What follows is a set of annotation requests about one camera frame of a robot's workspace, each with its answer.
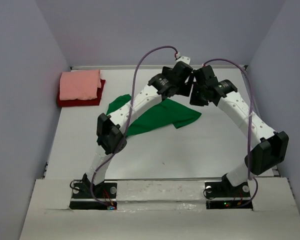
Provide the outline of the green t-shirt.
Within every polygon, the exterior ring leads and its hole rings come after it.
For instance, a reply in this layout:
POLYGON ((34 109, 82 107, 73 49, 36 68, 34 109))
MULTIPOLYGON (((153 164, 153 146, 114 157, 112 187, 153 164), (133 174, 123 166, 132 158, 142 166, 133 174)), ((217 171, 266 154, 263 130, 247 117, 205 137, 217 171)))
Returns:
POLYGON ((168 125, 179 129, 194 123, 201 115, 200 112, 168 98, 148 109, 131 123, 126 136, 129 138, 168 125))

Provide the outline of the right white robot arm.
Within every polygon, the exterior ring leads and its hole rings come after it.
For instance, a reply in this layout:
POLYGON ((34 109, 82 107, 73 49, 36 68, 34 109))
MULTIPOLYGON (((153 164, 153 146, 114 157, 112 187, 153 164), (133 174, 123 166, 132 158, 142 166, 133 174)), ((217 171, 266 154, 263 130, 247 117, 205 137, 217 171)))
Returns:
POLYGON ((223 111, 249 140, 244 163, 225 174, 220 190, 232 196, 249 177, 259 176, 280 164, 286 156, 289 137, 268 126, 250 109, 237 87, 228 79, 218 81, 210 65, 192 72, 195 79, 190 104, 207 106, 213 103, 223 111))

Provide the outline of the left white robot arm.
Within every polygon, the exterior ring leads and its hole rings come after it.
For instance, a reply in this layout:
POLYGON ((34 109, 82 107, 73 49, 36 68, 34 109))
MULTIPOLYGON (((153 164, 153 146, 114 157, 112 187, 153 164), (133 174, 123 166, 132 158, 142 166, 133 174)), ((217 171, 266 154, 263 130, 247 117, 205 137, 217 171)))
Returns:
POLYGON ((193 68, 189 57, 179 57, 174 67, 163 67, 162 72, 152 77, 139 92, 132 91, 130 101, 114 112, 100 114, 97 118, 97 147, 89 170, 84 174, 87 181, 83 191, 94 198, 100 194, 106 171, 115 154, 127 145, 127 134, 130 125, 144 113, 166 99, 178 95, 187 85, 193 68))

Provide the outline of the dark red folded t-shirt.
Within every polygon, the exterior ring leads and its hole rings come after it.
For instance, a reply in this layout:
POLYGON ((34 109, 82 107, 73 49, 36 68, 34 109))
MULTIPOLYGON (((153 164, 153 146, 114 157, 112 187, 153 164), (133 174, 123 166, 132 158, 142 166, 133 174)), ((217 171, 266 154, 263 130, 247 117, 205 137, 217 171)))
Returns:
POLYGON ((100 80, 101 88, 97 89, 97 98, 91 99, 91 100, 61 100, 60 99, 60 90, 58 89, 57 96, 56 96, 56 104, 60 108, 65 107, 89 107, 89 106, 99 106, 101 99, 102 99, 102 93, 104 91, 104 87, 106 84, 105 79, 100 80))

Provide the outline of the pink folded t-shirt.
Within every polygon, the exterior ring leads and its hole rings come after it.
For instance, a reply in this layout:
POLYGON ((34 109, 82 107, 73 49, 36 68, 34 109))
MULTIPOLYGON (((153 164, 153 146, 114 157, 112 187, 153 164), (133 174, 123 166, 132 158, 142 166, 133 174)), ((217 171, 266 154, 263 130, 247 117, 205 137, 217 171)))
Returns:
POLYGON ((59 99, 94 100, 97 99, 97 91, 101 87, 100 70, 75 70, 63 72, 59 81, 59 99))

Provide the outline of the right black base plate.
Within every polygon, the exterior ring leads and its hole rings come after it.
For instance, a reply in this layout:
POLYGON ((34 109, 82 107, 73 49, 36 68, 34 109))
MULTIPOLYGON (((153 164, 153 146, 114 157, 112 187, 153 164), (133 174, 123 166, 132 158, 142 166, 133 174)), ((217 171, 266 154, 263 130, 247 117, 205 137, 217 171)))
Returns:
POLYGON ((221 188, 221 182, 207 181, 204 183, 203 196, 206 199, 207 210, 253 209, 247 182, 224 190, 221 188))

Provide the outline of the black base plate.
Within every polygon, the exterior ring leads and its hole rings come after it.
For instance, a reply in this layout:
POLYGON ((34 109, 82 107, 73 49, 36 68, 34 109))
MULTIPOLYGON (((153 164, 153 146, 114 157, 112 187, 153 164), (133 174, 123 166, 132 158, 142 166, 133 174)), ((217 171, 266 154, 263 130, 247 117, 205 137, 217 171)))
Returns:
POLYGON ((117 187, 114 181, 105 181, 93 188, 93 195, 89 186, 81 180, 73 180, 69 208, 71 210, 116 210, 117 209, 117 187))
POLYGON ((206 199, 207 210, 253 209, 247 182, 224 190, 221 188, 221 182, 207 181, 204 183, 203 196, 206 199))

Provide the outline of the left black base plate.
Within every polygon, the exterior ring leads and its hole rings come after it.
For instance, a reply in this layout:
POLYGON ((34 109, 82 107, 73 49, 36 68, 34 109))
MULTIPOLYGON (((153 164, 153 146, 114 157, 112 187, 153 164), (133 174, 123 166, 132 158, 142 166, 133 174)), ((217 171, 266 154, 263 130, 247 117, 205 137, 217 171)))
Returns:
POLYGON ((69 208, 71 210, 116 210, 117 209, 117 187, 114 181, 105 181, 93 188, 93 195, 89 186, 81 180, 73 180, 69 208))

